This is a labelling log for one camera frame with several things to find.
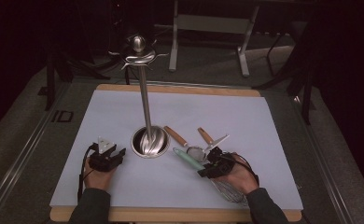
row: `whisk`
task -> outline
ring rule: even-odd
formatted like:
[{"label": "whisk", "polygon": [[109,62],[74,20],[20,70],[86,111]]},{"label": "whisk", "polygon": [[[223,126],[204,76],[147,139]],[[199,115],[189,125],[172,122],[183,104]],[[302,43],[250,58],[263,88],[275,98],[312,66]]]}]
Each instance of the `whisk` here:
[{"label": "whisk", "polygon": [[[205,169],[201,164],[199,164],[196,160],[194,160],[190,155],[188,155],[183,150],[174,147],[174,153],[178,155],[180,158],[182,158],[184,161],[189,163],[195,170],[202,170]],[[214,181],[212,179],[209,179],[211,183],[214,185],[214,187],[217,189],[219,194],[228,202],[230,203],[238,203],[242,206],[248,206],[248,201],[246,199],[246,196],[235,189],[232,185],[230,185],[228,182],[224,181]]]}]

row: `chair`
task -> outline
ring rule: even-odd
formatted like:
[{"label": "chair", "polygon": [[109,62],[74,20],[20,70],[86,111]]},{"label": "chair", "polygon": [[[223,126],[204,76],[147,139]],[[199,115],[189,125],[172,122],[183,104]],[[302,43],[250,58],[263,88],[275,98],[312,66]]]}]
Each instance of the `chair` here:
[{"label": "chair", "polygon": [[281,29],[281,32],[279,36],[275,39],[274,43],[270,47],[269,51],[266,55],[266,61],[269,65],[270,72],[272,73],[272,76],[274,76],[274,71],[272,67],[272,63],[270,61],[270,53],[272,52],[273,48],[277,45],[278,41],[283,37],[285,34],[289,34],[290,37],[292,37],[293,41],[297,43],[299,39],[301,38],[301,35],[307,25],[307,21],[289,21],[285,25],[284,28]]}]

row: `hand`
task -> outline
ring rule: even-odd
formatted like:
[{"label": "hand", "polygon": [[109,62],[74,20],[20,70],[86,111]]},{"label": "hand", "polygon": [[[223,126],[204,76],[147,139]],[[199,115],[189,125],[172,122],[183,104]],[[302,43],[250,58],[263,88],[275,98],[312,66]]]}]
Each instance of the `hand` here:
[{"label": "hand", "polygon": [[[233,152],[232,154],[233,154],[232,156],[237,161],[245,165],[248,165],[235,152]],[[255,177],[249,171],[247,171],[246,168],[244,168],[244,166],[238,163],[235,163],[234,167],[232,168],[231,172],[228,175],[223,175],[214,178],[214,180],[228,182],[243,194],[248,194],[251,191],[259,188],[259,185]]]},{"label": "hand", "polygon": [[102,189],[107,191],[109,189],[110,180],[116,171],[116,167],[109,172],[99,172],[90,168],[89,160],[90,158],[86,159],[84,171],[84,176],[86,176],[84,178],[86,189]]}]

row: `white paper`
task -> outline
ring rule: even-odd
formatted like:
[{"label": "white paper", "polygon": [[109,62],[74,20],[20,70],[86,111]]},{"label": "white paper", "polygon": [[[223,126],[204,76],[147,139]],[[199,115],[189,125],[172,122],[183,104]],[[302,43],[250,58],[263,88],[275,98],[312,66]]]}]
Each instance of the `white paper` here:
[{"label": "white paper", "polygon": [[[168,125],[191,145],[206,148],[197,129],[213,139],[230,135],[219,147],[245,157],[259,175],[260,186],[282,209],[302,210],[301,198],[262,97],[200,94],[148,94],[152,125]],[[162,156],[138,157],[131,138],[145,126],[140,92],[95,91],[71,149],[50,206],[77,205],[77,183],[86,149],[102,136],[127,149],[123,164],[112,179],[112,206],[241,208],[226,202],[206,178],[182,161],[173,138]]]}]

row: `wooden edge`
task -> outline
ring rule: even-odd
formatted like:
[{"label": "wooden edge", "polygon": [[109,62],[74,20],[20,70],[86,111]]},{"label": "wooden edge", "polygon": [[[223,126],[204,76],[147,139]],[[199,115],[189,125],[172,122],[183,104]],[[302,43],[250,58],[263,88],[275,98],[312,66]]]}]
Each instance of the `wooden edge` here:
[{"label": "wooden edge", "polygon": [[[51,208],[53,221],[69,220],[74,206],[55,206]],[[291,222],[301,220],[300,210],[283,210]],[[203,209],[203,208],[132,208],[111,207],[110,221],[120,222],[247,222],[251,221],[248,209]]]},{"label": "wooden edge", "polygon": [[[140,91],[139,86],[113,85],[113,84],[100,84],[97,87],[97,90],[100,90],[100,91]],[[227,88],[147,86],[147,90],[150,92],[260,97],[260,93],[255,90],[227,89]]]}]

